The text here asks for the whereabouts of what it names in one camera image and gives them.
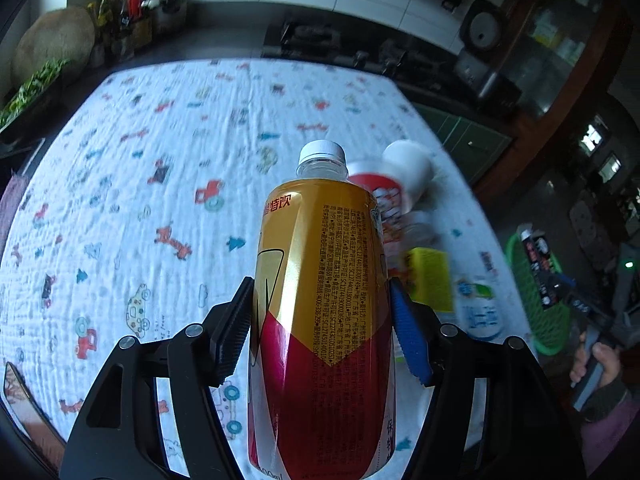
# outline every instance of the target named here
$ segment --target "table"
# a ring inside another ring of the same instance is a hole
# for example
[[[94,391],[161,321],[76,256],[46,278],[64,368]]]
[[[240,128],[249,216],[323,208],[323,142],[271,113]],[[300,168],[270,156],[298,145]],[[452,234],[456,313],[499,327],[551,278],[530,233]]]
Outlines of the table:
[[[61,131],[0,263],[0,354],[64,438],[122,336],[169,338],[254,274],[264,200],[319,138],[338,142],[348,161],[379,157],[398,139],[423,143],[436,167],[428,206],[452,268],[489,272],[503,321],[496,340],[515,334],[532,348],[482,209],[392,81],[284,60],[147,66],[110,76]],[[246,450],[247,355],[245,345],[213,398],[239,466],[261,478]],[[397,447],[380,478],[401,476],[430,401],[404,362],[396,375]],[[481,434],[483,395],[478,381],[469,444]],[[168,381],[158,399],[170,466],[186,474]]]

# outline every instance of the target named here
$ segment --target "hand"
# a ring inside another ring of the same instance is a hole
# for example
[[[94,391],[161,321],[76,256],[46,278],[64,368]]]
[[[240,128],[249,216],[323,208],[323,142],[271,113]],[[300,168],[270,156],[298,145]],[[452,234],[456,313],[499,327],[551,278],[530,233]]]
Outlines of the hand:
[[[586,335],[586,332],[582,332],[582,334],[580,334],[580,346],[578,346],[578,349],[575,351],[574,367],[569,373],[571,380],[576,383],[579,383],[587,373],[587,361],[589,356],[584,350],[584,340]],[[596,343],[593,345],[592,351],[593,356],[604,368],[604,372],[600,378],[600,384],[598,384],[598,387],[601,388],[611,383],[620,373],[620,368],[622,368],[620,365],[620,357],[618,356],[620,352],[602,343]]]

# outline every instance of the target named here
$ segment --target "metal screw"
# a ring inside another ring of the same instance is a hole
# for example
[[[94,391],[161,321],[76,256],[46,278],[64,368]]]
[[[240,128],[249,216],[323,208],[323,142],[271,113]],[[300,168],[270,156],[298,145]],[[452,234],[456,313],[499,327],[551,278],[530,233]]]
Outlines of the metal screw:
[[[455,337],[458,335],[458,328],[455,325],[447,323],[440,327],[440,333],[444,337]]]
[[[189,325],[184,329],[184,333],[187,335],[187,337],[198,337],[200,334],[202,334],[202,332],[204,332],[202,325],[199,325],[197,323]]]
[[[514,350],[522,350],[524,348],[524,341],[519,337],[510,337],[507,344]]]
[[[131,348],[135,342],[136,340],[133,336],[126,335],[119,341],[118,346],[126,350],[127,348]]]

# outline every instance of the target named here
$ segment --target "green plastic basket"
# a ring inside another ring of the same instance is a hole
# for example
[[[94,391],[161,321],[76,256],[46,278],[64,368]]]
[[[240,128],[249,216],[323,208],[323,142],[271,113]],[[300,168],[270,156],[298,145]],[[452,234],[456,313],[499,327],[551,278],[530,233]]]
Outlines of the green plastic basket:
[[[569,335],[571,323],[569,308],[563,302],[555,304],[547,310],[542,308],[538,287],[529,267],[529,260],[517,234],[509,238],[504,253],[516,280],[520,299],[533,332],[536,349],[544,355],[556,355],[564,348]],[[551,261],[558,272],[562,272],[560,263],[553,254],[551,254]]]

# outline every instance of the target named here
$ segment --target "bottle cap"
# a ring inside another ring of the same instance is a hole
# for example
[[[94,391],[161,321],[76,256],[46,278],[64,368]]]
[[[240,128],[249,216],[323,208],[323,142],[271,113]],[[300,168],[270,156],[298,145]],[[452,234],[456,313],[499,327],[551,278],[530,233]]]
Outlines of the bottle cap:
[[[300,150],[300,161],[298,164],[313,160],[314,158],[328,158],[341,164],[346,163],[344,160],[344,150],[340,144],[332,140],[312,140],[305,144],[302,150]]]

